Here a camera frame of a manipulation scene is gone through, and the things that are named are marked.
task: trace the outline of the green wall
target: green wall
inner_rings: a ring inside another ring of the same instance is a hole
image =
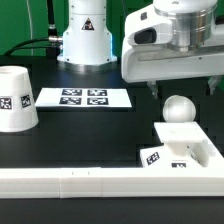
[[[34,38],[47,37],[46,0],[29,0]],[[68,26],[68,0],[53,0],[55,21],[59,34]],[[147,6],[152,0],[125,0],[128,13]],[[121,0],[108,0],[107,26],[113,34],[113,53],[120,57],[124,36],[124,16]],[[218,1],[218,14],[224,15],[224,0]],[[0,0],[0,54],[14,45],[30,39],[30,26],[26,0]],[[30,50],[17,51],[15,55],[30,55]],[[45,55],[44,50],[34,50],[34,55]]]

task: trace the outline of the white paper sheet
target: white paper sheet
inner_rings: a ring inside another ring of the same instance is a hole
[[[126,89],[42,88],[36,107],[132,107]]]

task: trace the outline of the white foam ball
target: white foam ball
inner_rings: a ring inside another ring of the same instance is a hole
[[[163,107],[163,117],[166,122],[191,122],[196,115],[196,109],[191,100],[184,96],[169,97]]]

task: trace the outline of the black tabletop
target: black tabletop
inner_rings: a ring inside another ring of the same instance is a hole
[[[165,100],[190,98],[196,121],[224,154],[224,92],[207,96],[207,78],[160,81],[159,99],[145,83],[127,84],[120,65],[80,74],[44,57],[0,57],[29,70],[35,100],[41,88],[127,89],[132,108],[37,108],[39,124],[0,134],[1,168],[141,167],[139,151],[160,145],[153,123]],[[82,198],[0,200],[1,223],[223,223],[223,198]]]

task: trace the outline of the upside-down cup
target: upside-down cup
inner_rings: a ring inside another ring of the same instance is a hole
[[[0,132],[25,131],[37,123],[28,70],[0,67]]]

